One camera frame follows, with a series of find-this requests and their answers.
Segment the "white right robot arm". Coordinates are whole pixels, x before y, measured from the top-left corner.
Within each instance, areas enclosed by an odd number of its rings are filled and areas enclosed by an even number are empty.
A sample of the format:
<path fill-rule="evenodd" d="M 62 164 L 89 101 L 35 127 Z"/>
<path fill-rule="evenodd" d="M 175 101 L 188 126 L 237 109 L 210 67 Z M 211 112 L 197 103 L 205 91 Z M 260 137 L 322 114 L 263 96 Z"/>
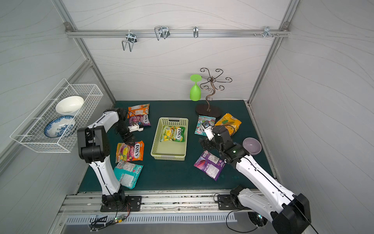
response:
<path fill-rule="evenodd" d="M 216 149 L 225 163 L 232 165 L 249 179 L 261 192 L 257 195 L 248 188 L 238 186 L 230 192 L 235 211 L 250 209 L 250 221 L 255 228 L 271 223 L 278 234 L 302 234 L 311 226 L 310 204 L 303 194 L 295 195 L 278 183 L 240 144 L 235 143 L 225 126 L 202 125 L 207 135 L 200 139 L 206 150 Z"/>

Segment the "green Fox's mango candy bag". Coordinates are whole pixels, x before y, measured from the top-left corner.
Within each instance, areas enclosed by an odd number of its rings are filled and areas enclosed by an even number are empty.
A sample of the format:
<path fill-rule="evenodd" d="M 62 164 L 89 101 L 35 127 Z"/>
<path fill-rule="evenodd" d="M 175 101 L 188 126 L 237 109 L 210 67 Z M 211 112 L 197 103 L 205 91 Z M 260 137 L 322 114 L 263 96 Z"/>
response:
<path fill-rule="evenodd" d="M 186 128 L 182 126 L 164 126 L 161 131 L 160 141 L 185 142 Z"/>

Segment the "purple candy bag back side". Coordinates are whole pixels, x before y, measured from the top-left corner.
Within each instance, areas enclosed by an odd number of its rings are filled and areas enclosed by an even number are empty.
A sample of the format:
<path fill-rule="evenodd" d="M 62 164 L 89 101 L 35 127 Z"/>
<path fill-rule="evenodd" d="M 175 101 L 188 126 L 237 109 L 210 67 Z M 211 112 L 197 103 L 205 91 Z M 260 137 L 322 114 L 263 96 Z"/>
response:
<path fill-rule="evenodd" d="M 194 163 L 194 167 L 217 181 L 225 164 L 222 159 L 205 150 Z"/>

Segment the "pale green plastic basket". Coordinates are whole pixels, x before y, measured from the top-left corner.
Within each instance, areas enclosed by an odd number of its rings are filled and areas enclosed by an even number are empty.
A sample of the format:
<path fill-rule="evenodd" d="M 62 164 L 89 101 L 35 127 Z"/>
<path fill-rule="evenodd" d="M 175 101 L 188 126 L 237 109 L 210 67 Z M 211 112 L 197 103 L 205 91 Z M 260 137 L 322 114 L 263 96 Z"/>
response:
<path fill-rule="evenodd" d="M 187 118 L 161 117 L 151 156 L 156 160 L 184 161 L 187 154 L 188 123 Z"/>

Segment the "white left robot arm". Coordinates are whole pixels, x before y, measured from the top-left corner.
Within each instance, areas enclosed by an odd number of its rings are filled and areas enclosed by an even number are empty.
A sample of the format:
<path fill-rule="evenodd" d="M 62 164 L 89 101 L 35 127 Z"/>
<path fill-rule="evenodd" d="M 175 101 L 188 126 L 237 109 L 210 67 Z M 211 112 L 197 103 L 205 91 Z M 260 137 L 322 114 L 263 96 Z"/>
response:
<path fill-rule="evenodd" d="M 124 143 L 134 143 L 135 137 L 125 123 L 126 118 L 123 108 L 107 109 L 96 122 L 77 130 L 79 157 L 94 170 L 102 188 L 102 204 L 107 209 L 123 209 L 127 205 L 125 193 L 111 165 L 107 136 L 115 126 Z"/>

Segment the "Fox's fruits candy bag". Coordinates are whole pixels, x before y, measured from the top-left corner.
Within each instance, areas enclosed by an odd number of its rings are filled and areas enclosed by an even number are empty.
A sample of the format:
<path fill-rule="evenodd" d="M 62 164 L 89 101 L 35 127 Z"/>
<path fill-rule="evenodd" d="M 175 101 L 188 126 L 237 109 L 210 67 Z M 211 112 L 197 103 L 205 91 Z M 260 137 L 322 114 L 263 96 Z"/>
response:
<path fill-rule="evenodd" d="M 116 148 L 116 163 L 121 161 L 142 161 L 144 158 L 144 142 L 138 141 L 134 145 L 118 143 Z"/>

